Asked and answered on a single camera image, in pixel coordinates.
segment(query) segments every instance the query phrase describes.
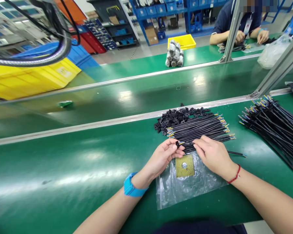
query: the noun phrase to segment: black cable bundle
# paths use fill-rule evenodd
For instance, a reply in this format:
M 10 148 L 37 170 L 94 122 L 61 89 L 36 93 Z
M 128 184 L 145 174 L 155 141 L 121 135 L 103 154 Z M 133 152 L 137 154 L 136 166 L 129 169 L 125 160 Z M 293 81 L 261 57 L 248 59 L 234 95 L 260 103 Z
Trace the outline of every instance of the black cable bundle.
M 293 170 L 293 114 L 270 96 L 255 103 L 239 116 L 246 128 L 256 132 Z
M 177 146 L 184 144 L 184 152 L 190 153 L 195 151 L 192 141 L 200 139 L 203 135 L 220 142 L 236 139 L 234 134 L 224 135 L 230 132 L 228 125 L 222 115 L 207 115 L 167 128 L 167 136 L 179 140 L 180 142 L 177 143 Z

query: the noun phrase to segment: black cable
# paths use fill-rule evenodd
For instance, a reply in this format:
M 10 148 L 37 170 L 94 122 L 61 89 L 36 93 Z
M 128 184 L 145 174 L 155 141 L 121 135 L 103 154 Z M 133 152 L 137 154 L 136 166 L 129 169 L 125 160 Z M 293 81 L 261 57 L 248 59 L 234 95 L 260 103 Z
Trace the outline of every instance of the black cable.
M 25 17 L 28 18 L 28 20 L 30 22 L 32 22 L 34 25 L 36 25 L 38 28 L 43 29 L 45 31 L 47 31 L 48 33 L 50 33 L 51 35 L 53 35 L 54 37 L 59 38 L 59 35 L 55 34 L 54 32 L 50 31 L 48 28 L 46 28 L 45 26 L 41 25 L 40 23 L 38 23 L 34 18 L 32 18 L 30 15 L 28 15 L 25 11 L 23 11 L 22 9 L 18 8 L 17 5 L 15 5 L 13 2 L 11 2 L 10 0 L 4 0 L 5 2 L 7 2 L 8 4 L 10 4 L 12 7 L 14 7 L 18 12 L 20 12 L 22 15 L 24 15 Z
M 77 25 L 76 25 L 76 23 L 75 23 L 75 21 L 74 21 L 72 15 L 71 15 L 71 13 L 69 12 L 69 10 L 68 10 L 68 8 L 67 8 L 67 6 L 66 6 L 64 0 L 61 0 L 61 3 L 63 4 L 63 6 L 64 6 L 66 12 L 68 13 L 68 16 L 69 16 L 70 20 L 72 21 L 73 26 L 74 26 L 74 29 L 75 29 L 75 31 L 76 31 L 76 33 L 77 33 L 77 44 L 76 44 L 76 45 L 73 44 L 73 46 L 79 46 L 79 45 L 80 45 L 80 41 L 81 41 L 81 39 L 80 39 L 80 33 L 79 33 L 78 28 L 77 28 Z

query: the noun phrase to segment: factory floor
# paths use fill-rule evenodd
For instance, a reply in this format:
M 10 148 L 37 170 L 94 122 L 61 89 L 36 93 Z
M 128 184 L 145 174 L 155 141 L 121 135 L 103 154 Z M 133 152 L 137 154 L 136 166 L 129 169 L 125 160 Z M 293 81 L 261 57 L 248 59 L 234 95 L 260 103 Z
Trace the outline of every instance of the factory floor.
M 270 34 L 279 33 L 283 30 L 283 28 L 285 27 L 287 22 L 292 18 L 292 16 L 293 16 L 293 11 L 289 13 L 280 12 L 273 24 L 271 23 L 265 24 L 262 26 L 262 28 L 267 28 Z M 172 34 L 172 33 L 184 32 L 185 31 L 184 18 L 179 19 L 179 26 L 180 26 L 179 29 L 166 31 L 166 33 Z M 93 55 L 92 57 L 96 60 L 98 64 L 102 65 L 102 64 L 116 63 L 116 62 L 132 60 L 132 59 L 139 59 L 139 58 L 144 58 L 149 56 L 155 56 L 155 55 L 164 54 L 167 52 L 166 43 L 148 46 L 138 23 L 135 24 L 135 29 L 141 41 L 138 47 L 134 46 L 131 48 L 126 48 L 121 50 L 108 51 L 104 54 Z M 210 35 L 195 37 L 194 41 L 196 42 L 196 47 L 209 45 L 209 38 L 210 38 Z

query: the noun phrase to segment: right hand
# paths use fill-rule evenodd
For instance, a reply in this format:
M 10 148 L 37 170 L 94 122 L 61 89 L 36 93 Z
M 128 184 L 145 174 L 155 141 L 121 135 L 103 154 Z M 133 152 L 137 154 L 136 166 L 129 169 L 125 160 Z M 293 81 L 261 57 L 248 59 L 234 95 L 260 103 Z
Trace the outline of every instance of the right hand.
M 244 38 L 245 38 L 244 32 L 239 30 L 237 33 L 237 37 L 235 38 L 235 44 L 236 45 L 240 44 L 241 42 L 243 42 Z
M 193 143 L 196 152 L 208 169 L 226 181 L 230 181 L 236 176 L 239 166 L 231 160 L 222 142 L 202 136 L 201 139 L 196 139 Z

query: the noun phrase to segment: yellow crate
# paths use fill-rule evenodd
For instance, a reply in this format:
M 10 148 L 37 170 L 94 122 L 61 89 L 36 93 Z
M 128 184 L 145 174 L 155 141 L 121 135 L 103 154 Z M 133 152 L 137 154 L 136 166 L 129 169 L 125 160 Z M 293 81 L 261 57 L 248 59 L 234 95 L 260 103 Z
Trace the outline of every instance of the yellow crate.
M 196 46 L 196 43 L 195 43 L 192 35 L 187 34 L 187 35 L 183 35 L 183 36 L 179 36 L 179 37 L 168 38 L 167 49 L 169 48 L 169 43 L 172 39 L 174 39 L 175 42 L 179 42 L 180 48 L 183 50 L 192 49 L 192 48 L 195 48 L 195 46 Z
M 81 71 L 68 58 L 43 67 L 0 66 L 0 98 L 23 98 L 65 87 Z

